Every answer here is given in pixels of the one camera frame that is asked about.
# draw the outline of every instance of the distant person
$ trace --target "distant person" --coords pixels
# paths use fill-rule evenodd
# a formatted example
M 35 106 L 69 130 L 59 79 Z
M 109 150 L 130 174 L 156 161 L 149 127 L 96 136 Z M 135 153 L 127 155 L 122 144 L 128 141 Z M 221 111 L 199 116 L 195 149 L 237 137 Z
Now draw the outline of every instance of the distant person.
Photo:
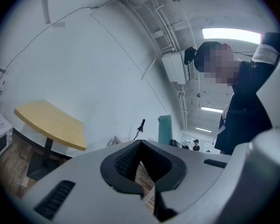
M 280 60 L 279 33 L 265 33 L 251 61 L 239 60 L 229 44 L 220 42 L 204 42 L 198 50 L 188 48 L 184 62 L 193 59 L 204 77 L 230 85 L 234 92 L 221 117 L 216 149 L 231 155 L 236 145 L 250 142 L 257 134 L 272 128 L 256 92 Z
M 199 151 L 200 150 L 200 147 L 199 147 L 199 140 L 194 140 L 194 147 L 193 147 L 193 150 L 194 151 Z

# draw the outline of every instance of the ceiling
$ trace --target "ceiling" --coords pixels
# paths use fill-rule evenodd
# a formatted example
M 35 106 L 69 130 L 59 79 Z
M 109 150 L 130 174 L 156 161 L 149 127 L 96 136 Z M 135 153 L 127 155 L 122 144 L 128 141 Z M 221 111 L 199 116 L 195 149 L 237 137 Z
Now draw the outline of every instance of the ceiling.
M 153 8 L 151 2 L 148 0 L 131 1 L 138 4 L 135 9 L 153 33 L 159 47 L 167 47 L 162 32 L 159 32 L 160 28 L 147 7 L 144 6 L 146 4 Z M 174 28 L 181 50 L 194 46 L 193 37 L 182 9 L 184 9 L 191 23 L 198 47 L 206 41 L 203 38 L 202 28 L 237 28 L 261 33 L 262 35 L 269 31 L 280 31 L 278 23 L 261 0 L 182 0 L 181 2 L 158 0 L 158 2 L 160 5 L 165 5 L 163 10 L 170 22 L 178 24 Z M 234 51 L 255 50 L 257 48 L 257 44 L 250 42 L 222 39 L 218 41 L 230 44 Z M 250 60 L 250 57 L 243 55 L 238 55 L 237 57 L 241 60 Z M 188 82 L 188 88 L 188 102 L 190 103 L 188 129 L 193 129 L 195 128 L 194 125 L 196 125 L 196 127 L 211 130 L 212 134 L 215 134 L 218 131 L 221 114 L 202 111 L 201 106 L 224 109 L 233 94 L 232 88 L 225 84 L 214 84 L 213 80 L 203 78 L 202 75 L 198 112 L 198 98 L 196 97 L 198 81 Z

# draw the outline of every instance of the wooden tabletop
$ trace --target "wooden tabletop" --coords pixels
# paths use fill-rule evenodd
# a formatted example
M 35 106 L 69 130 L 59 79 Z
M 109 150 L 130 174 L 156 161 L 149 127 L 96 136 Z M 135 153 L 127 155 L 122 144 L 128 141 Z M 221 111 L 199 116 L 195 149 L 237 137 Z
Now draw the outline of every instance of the wooden tabletop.
M 47 100 L 18 106 L 14 113 L 46 137 L 75 149 L 86 150 L 83 123 L 57 109 Z

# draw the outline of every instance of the black lamp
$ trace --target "black lamp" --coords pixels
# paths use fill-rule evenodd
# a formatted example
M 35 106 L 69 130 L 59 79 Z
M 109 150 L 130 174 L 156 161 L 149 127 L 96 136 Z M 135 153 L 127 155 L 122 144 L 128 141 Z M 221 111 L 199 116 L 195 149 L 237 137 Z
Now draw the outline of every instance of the black lamp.
M 142 133 L 143 133 L 143 126 L 144 126 L 144 123 L 145 123 L 145 119 L 142 120 L 142 124 L 141 124 L 140 127 L 137 129 L 138 132 L 137 132 L 137 134 L 136 134 L 134 140 L 138 137 L 139 132 L 142 132 Z

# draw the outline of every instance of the man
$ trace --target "man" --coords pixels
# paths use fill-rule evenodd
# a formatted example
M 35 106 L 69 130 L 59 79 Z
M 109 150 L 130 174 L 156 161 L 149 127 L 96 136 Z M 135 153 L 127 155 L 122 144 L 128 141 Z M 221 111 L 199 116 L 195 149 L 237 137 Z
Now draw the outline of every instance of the man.
M 195 144 L 194 147 L 193 147 L 194 151 L 199 151 L 200 150 L 200 147 L 199 147 L 198 143 L 199 143 L 199 140 L 194 140 L 194 144 Z
M 196 69 L 205 73 L 204 77 L 232 85 L 234 92 L 221 117 L 216 149 L 231 155 L 236 145 L 250 142 L 272 127 L 256 92 L 280 59 L 280 34 L 266 33 L 250 62 L 240 61 L 230 45 L 220 42 L 204 42 L 197 51 L 187 49 L 185 63 L 191 58 Z

